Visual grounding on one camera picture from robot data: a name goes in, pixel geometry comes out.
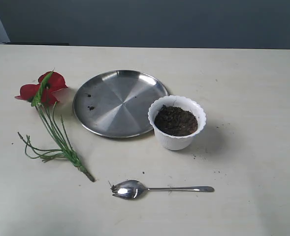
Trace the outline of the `stainless steel spoon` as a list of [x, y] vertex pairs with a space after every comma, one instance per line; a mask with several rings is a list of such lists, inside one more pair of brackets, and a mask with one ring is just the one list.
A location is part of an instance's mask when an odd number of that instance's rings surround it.
[[148, 191], [188, 191], [188, 192], [215, 192], [211, 186], [188, 186], [188, 187], [147, 187], [137, 180], [126, 180], [111, 186], [112, 196], [125, 199], [136, 200]]

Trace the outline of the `red artificial flower with stems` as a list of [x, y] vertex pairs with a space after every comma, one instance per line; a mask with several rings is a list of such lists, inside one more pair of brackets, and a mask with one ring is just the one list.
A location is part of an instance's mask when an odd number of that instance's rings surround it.
[[91, 182], [95, 182], [95, 177], [84, 166], [77, 152], [71, 145], [66, 132], [63, 118], [61, 126], [58, 126], [55, 119], [55, 108], [59, 100], [54, 93], [68, 88], [63, 75], [53, 70], [42, 74], [37, 84], [26, 84], [20, 87], [19, 95], [15, 96], [17, 100], [23, 100], [30, 103], [35, 108], [40, 120], [42, 121], [49, 136], [58, 146], [54, 149], [42, 149], [32, 145], [29, 135], [23, 137], [18, 133], [19, 138], [25, 145], [25, 155], [30, 159], [40, 159], [43, 163], [55, 159], [69, 161], [78, 171], [83, 173]]

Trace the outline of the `dark soil in pot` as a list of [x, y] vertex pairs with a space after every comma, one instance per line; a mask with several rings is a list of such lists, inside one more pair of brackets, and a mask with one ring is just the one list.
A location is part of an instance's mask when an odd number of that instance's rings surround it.
[[171, 136], [187, 136], [198, 129], [196, 117], [180, 107], [163, 105], [154, 120], [155, 126]]

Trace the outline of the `white scalloped plastic pot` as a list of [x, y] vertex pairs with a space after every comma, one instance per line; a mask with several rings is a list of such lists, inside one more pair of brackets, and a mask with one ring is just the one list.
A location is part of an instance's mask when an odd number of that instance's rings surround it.
[[[197, 120], [196, 131], [187, 136], [172, 136], [162, 132], [154, 124], [154, 120], [163, 105], [179, 107], [184, 111], [191, 112]], [[203, 108], [195, 101], [183, 96], [169, 95], [161, 97], [151, 104], [148, 111], [148, 120], [154, 129], [155, 137], [164, 148], [169, 150], [182, 150], [189, 146], [194, 140], [195, 136], [204, 129], [206, 125], [206, 114]]]

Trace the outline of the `round stainless steel plate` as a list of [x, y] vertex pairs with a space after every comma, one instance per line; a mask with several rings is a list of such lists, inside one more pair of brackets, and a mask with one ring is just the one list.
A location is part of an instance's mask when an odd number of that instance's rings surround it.
[[150, 132], [152, 103], [168, 96], [167, 88], [151, 75], [135, 70], [108, 71], [85, 82], [72, 106], [79, 122], [107, 138], [132, 138]]

